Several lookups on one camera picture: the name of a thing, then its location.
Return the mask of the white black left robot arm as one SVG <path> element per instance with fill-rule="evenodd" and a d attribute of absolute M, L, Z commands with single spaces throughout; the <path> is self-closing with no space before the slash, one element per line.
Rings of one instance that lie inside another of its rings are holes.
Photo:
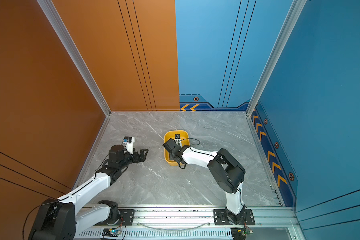
<path fill-rule="evenodd" d="M 123 145 L 111 147 L 108 156 L 94 176 L 56 200 L 47 199 L 38 210 L 29 240 L 72 240 L 92 226 L 104 222 L 114 226 L 122 222 L 118 204 L 102 200 L 94 207 L 82 208 L 97 194 L 114 184 L 130 164 L 143 163 L 148 149 L 136 151 Z"/>

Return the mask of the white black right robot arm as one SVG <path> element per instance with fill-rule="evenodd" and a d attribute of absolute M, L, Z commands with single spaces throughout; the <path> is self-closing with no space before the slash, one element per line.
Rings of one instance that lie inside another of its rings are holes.
<path fill-rule="evenodd" d="M 202 151 L 191 145 L 180 144 L 172 138 L 168 139 L 163 147 L 179 167 L 197 165 L 207 168 L 219 187 L 226 193 L 226 214 L 230 223 L 234 225 L 245 223 L 246 206 L 242 188 L 246 170 L 228 150 Z"/>

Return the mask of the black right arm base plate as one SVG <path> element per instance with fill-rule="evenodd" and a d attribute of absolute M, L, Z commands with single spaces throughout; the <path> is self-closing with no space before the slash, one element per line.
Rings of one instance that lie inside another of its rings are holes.
<path fill-rule="evenodd" d="M 243 208 L 237 215 L 227 209 L 214 209 L 214 221 L 217 226 L 237 225 L 254 226 L 256 224 L 253 211 Z"/>

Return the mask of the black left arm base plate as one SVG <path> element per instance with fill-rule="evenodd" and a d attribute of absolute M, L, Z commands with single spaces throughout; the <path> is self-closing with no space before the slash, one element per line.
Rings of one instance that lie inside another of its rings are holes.
<path fill-rule="evenodd" d="M 131 226 L 134 221 L 134 209 L 118 209 L 116 217 L 108 218 L 105 221 L 95 224 L 95 226 Z"/>

